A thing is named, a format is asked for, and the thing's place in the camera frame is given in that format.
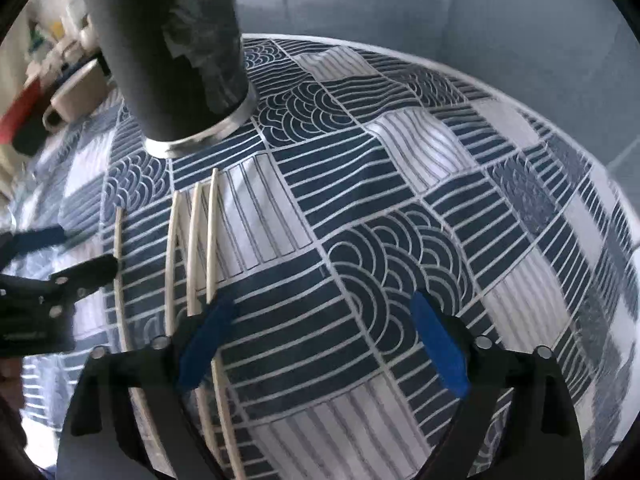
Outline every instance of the beige mug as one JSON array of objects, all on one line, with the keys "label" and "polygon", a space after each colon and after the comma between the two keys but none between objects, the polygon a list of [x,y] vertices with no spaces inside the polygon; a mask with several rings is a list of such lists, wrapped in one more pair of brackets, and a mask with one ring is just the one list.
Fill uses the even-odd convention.
[{"label": "beige mug", "polygon": [[[91,60],[56,90],[51,97],[51,105],[42,116],[42,124],[50,132],[56,132],[93,112],[108,94],[104,72],[96,59]],[[51,124],[48,120],[53,110],[62,119],[59,124]]]}]

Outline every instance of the tablecloth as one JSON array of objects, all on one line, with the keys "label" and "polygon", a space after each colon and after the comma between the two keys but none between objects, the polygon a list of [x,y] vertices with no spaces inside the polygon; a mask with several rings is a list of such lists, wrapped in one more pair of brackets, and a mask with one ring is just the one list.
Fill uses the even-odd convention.
[{"label": "tablecloth", "polygon": [[[15,215],[21,229],[76,234],[9,271],[44,278],[112,251],[123,208],[127,329],[148,343],[164,332],[172,193],[179,318],[193,187],[217,167],[218,285],[238,308],[222,358],[249,478],[415,475],[457,405],[408,312],[425,286],[476,335],[554,350],[593,474],[630,424],[624,403],[632,419],[640,409],[638,220],[602,165],[526,106],[428,60],[286,36],[246,37],[244,52],[260,101],[213,147],[147,155],[116,91],[51,137]],[[25,360],[25,414],[56,429],[88,351],[118,350],[113,287],[78,302],[74,335],[74,352]],[[505,391],[472,472],[488,466],[509,402]]]}]

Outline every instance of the mug handle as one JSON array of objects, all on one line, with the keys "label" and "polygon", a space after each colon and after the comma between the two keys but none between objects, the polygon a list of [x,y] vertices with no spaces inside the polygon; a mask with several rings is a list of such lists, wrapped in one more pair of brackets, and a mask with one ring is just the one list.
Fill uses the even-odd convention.
[{"label": "mug handle", "polygon": [[65,121],[60,118],[60,124],[56,124],[55,126],[49,123],[48,119],[51,113],[53,112],[53,106],[49,105],[49,107],[45,110],[42,115],[42,126],[44,126],[45,130],[54,134],[56,131],[61,130],[64,126],[66,126]]}]

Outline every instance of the gray wall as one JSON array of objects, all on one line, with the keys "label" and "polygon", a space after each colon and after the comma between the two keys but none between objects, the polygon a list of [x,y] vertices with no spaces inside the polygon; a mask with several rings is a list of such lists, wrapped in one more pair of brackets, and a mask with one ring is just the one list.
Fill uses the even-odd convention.
[{"label": "gray wall", "polygon": [[565,129],[640,210],[640,46],[611,0],[238,0],[245,32],[362,41],[444,62]]}]

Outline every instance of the cylindrical container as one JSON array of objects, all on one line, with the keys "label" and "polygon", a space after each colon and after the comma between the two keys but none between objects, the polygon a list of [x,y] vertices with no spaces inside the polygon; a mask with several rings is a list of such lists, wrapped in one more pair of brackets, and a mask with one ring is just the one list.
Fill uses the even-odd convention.
[{"label": "cylindrical container", "polygon": [[218,142],[257,97],[234,0],[85,0],[100,47],[146,150],[179,156]]}]

